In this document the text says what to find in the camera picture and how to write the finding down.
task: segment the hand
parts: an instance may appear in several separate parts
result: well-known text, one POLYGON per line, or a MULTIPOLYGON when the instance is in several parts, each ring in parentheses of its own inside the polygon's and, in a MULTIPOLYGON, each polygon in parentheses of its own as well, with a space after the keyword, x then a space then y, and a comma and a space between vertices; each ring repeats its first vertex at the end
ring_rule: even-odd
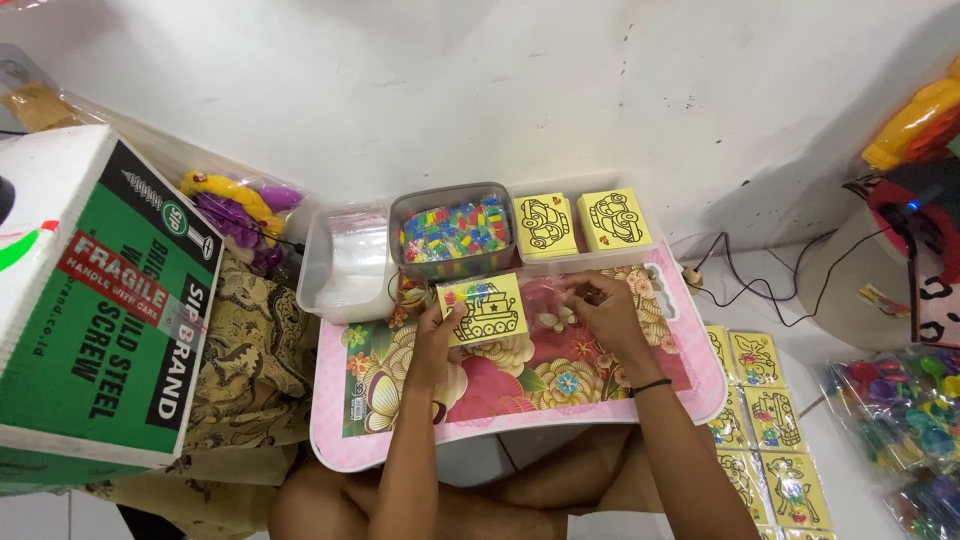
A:
POLYGON ((449 352, 449 337, 457 328, 467 306, 463 302, 453 305, 453 309, 443 318, 440 302, 434 303, 420 316, 417 322, 417 338, 414 341, 414 355, 410 359, 410 369, 404 381, 404 390, 425 390, 433 396, 434 387, 443 380, 446 371, 446 357, 449 352))
POLYGON ((564 278, 561 289, 566 306, 587 321, 597 341, 620 359, 628 377, 634 371, 631 364, 653 359, 636 318, 634 294, 626 282, 587 271, 564 278))

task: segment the white tile floor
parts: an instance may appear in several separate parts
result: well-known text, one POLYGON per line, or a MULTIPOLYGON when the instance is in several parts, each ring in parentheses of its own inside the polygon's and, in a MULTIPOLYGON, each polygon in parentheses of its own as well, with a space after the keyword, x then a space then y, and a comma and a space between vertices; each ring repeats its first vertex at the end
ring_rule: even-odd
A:
MULTIPOLYGON (((740 275, 747 282, 756 277, 770 281, 777 296, 792 292, 791 266, 803 246, 771 251, 754 251, 733 256, 740 275)), ((712 258, 703 267, 705 287, 723 302, 740 290, 723 258, 712 258)), ((774 336, 787 385, 793 390, 797 408, 817 402, 820 390, 808 368, 828 358, 851 359, 859 352, 821 331, 807 319, 785 328, 770 302, 745 293, 729 307, 714 306, 706 295, 695 297, 704 320, 731 329, 765 331, 774 336)), ((780 304, 783 317, 792 322, 804 314, 796 300, 780 304)), ((871 538, 901 539, 897 524, 875 493, 874 483, 859 462, 846 434, 835 426, 826 404, 812 407, 801 420, 811 453, 827 495, 834 528, 841 540, 871 538)), ((457 441, 438 448, 438 469, 442 481, 473 485, 509 475, 514 465, 524 467, 576 436, 583 427, 547 428, 502 433, 457 441)), ((86 494, 67 496, 30 495, 0 500, 0 540, 131 540, 113 504, 86 494)), ((266 533, 255 540, 268 540, 266 533)))

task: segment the black bracelet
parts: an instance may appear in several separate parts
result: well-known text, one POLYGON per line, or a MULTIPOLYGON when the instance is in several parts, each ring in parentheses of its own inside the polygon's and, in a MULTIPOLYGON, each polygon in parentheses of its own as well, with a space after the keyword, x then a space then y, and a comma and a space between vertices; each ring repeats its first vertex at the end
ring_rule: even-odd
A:
POLYGON ((644 384, 643 386, 640 386, 640 388, 631 388, 627 390, 627 395, 633 398, 633 396, 635 396, 636 394, 639 394, 640 392, 646 390, 647 388, 653 388, 654 386, 663 386, 665 384, 673 384, 673 381, 670 379, 655 380, 650 384, 644 384))

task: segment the cable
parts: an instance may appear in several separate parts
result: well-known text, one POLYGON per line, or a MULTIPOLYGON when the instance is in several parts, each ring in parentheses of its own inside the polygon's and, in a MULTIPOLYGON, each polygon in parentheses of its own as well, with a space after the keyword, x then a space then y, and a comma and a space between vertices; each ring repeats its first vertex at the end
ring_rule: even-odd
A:
POLYGON ((214 210, 214 209, 211 209, 211 208, 205 208, 204 210, 216 214, 216 215, 217 215, 218 217, 220 217, 221 219, 225 219, 225 220, 229 221, 230 223, 232 223, 233 225, 236 225, 236 226, 239 227, 240 229, 244 229, 244 230, 250 231, 251 233, 257 233, 257 234, 263 236, 264 238, 270 238, 270 239, 272 239, 272 240, 275 240, 275 241, 277 241, 277 242, 280 242, 281 244, 287 244, 288 246, 293 246, 293 247, 294 247, 294 251, 297 252, 298 255, 303 255, 303 252, 306 250, 306 245, 305 245, 305 244, 295 244, 295 243, 293 243, 293 242, 288 242, 288 241, 286 241, 286 240, 281 240, 281 239, 279 239, 279 238, 274 238, 273 236, 270 236, 269 234, 266 234, 266 233, 264 233, 263 231, 258 231, 257 229, 254 229, 254 228, 252 228, 252 227, 247 227, 247 226, 246 226, 245 224, 243 224, 243 223, 237 223, 236 221, 233 221, 233 219, 230 218, 229 216, 223 215, 222 213, 220 213, 220 212, 217 211, 217 210, 214 210))
MULTIPOLYGON (((713 300, 713 303, 714 303, 717 307, 727 307, 727 306, 729 306, 730 304, 732 304, 737 298, 740 297, 741 294, 743 294, 743 293, 746 292, 747 290, 750 290, 750 291, 756 293, 756 291, 753 290, 753 289, 750 287, 750 285, 752 285, 752 284, 754 284, 754 283, 756 283, 756 282, 762 282, 762 283, 764 283, 765 285, 767 285, 767 290, 770 291, 770 296, 769 296, 769 297, 764 297, 764 298, 767 298, 768 300, 770 300, 770 301, 772 301, 772 302, 774 303, 774 309, 777 311, 777 316, 779 317, 780 322, 781 322, 785 327, 790 328, 790 327, 793 327, 793 326, 797 325, 797 323, 803 321, 804 319, 806 319, 806 318, 808 318, 808 317, 815 317, 815 316, 817 315, 817 312, 820 311, 820 301, 823 300, 823 298, 824 298, 824 293, 827 292, 827 284, 830 282, 830 274, 833 273, 833 268, 835 268, 837 264, 840 264, 840 261, 841 261, 841 260, 843 260, 844 258, 847 258, 847 256, 848 256, 849 254, 853 253, 853 250, 855 250, 855 249, 856 249, 860 244, 862 244, 863 242, 866 242, 866 241, 869 240, 870 238, 873 238, 874 236, 876 236, 876 235, 878 235, 878 234, 880 234, 880 233, 886 233, 887 231, 889 231, 889 230, 892 229, 892 228, 893 228, 893 226, 888 225, 888 226, 884 227, 883 229, 880 229, 879 231, 877 231, 877 232, 875 232, 875 233, 871 233, 871 234, 868 234, 868 235, 864 236, 863 238, 860 238, 860 240, 857 241, 855 244, 853 244, 853 246, 852 246, 849 250, 847 250, 846 253, 844 253, 843 255, 840 256, 839 259, 837 259, 836 261, 834 261, 833 264, 830 266, 830 268, 827 270, 827 277, 824 279, 824 286, 823 286, 823 288, 820 289, 820 295, 817 296, 817 303, 816 303, 816 304, 814 305, 814 307, 813 307, 813 313, 809 313, 809 314, 807 314, 807 315, 804 315, 803 317, 797 319, 796 321, 794 321, 794 322, 792 322, 792 323, 790 323, 790 324, 786 324, 786 321, 783 319, 783 314, 780 313, 780 306, 777 304, 777 302, 778 302, 779 300, 777 300, 776 298, 773 297, 773 295, 774 295, 774 289, 773 289, 773 287, 770 286, 770 282, 767 282, 767 281, 764 280, 763 278, 756 278, 755 280, 753 280, 753 281, 751 281, 751 282, 749 282, 749 283, 745 283, 745 284, 744 284, 744 287, 740 290, 740 292, 736 293, 736 296, 734 296, 734 297, 732 298, 732 300, 730 300, 729 302, 727 302, 727 303, 725 303, 725 304, 720 304, 719 302, 717 302, 717 297, 714 296, 712 292, 704 289, 703 287, 698 287, 697 285, 690 285, 690 286, 693 287, 693 288, 695 288, 695 289, 702 290, 702 291, 706 292, 708 295, 710 295, 710 298, 713 300)), ((808 244, 806 245, 806 247, 804 248, 804 250, 800 253, 800 257, 797 259, 797 268, 794 269, 794 294, 793 294, 793 296, 790 297, 791 299, 792 299, 793 297, 797 296, 797 291, 796 291, 797 270, 798 270, 799 267, 800 267, 800 259, 804 257, 804 252, 806 252, 807 248, 809 248, 810 246, 812 246, 814 243, 817 242, 817 240, 823 238, 824 236, 825 236, 825 235, 822 234, 822 235, 818 236, 817 238, 814 238, 812 241, 810 241, 810 243, 808 243, 808 244)))
POLYGON ((810 246, 812 246, 813 244, 816 244, 816 243, 819 242, 820 240, 823 240, 823 239, 826 238, 827 236, 830 236, 831 234, 836 233, 836 232, 837 232, 836 229, 834 229, 834 230, 832 230, 832 231, 827 231, 826 233, 823 233, 823 234, 817 236, 816 238, 810 240, 809 243, 806 244, 806 246, 804 247, 804 250, 800 252, 800 256, 797 258, 797 263, 796 263, 796 264, 794 265, 794 267, 793 267, 793 293, 791 293, 790 296, 788 296, 788 297, 786 297, 786 298, 776 298, 776 297, 774 297, 774 291, 773 291, 772 289, 770 290, 770 296, 767 296, 767 295, 763 294, 762 292, 760 292, 760 291, 758 291, 758 290, 756 290, 756 289, 751 288, 749 284, 747 284, 746 282, 743 281, 743 278, 740 277, 740 274, 738 274, 738 273, 736 272, 736 267, 733 266, 733 256, 732 256, 731 249, 730 249, 730 234, 729 234, 729 233, 726 233, 726 232, 723 232, 723 233, 720 233, 720 234, 717 235, 716 239, 713 240, 713 244, 710 245, 710 249, 707 251, 707 254, 706 254, 703 258, 700 259, 700 262, 693 268, 693 271, 694 271, 694 272, 699 272, 699 271, 700 271, 700 267, 704 265, 704 262, 706 262, 707 259, 708 259, 711 255, 713 255, 713 251, 716 249, 717 243, 720 241, 721 238, 723 238, 723 240, 724 240, 724 248, 725 248, 726 251, 727 251, 727 264, 730 266, 730 270, 731 270, 731 272, 733 272, 733 276, 736 278, 736 281, 737 281, 738 283, 740 283, 741 285, 743 285, 743 287, 744 287, 745 290, 749 289, 750 292, 756 294, 756 295, 759 296, 760 298, 763 298, 763 299, 765 299, 765 300, 770 300, 770 301, 772 301, 772 302, 788 302, 788 301, 793 300, 794 298, 797 297, 797 274, 798 274, 798 272, 799 272, 799 270, 800 270, 800 263, 801 263, 801 261, 804 259, 804 255, 806 255, 806 250, 810 249, 810 246))

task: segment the white wall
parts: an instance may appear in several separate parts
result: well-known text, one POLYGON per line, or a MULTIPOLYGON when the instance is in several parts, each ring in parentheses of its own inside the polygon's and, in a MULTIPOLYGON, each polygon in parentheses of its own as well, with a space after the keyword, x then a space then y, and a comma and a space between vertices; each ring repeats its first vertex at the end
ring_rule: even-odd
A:
POLYGON ((0 40, 332 201, 639 169, 680 255, 842 222, 841 173, 958 27, 948 0, 60 0, 0 40))

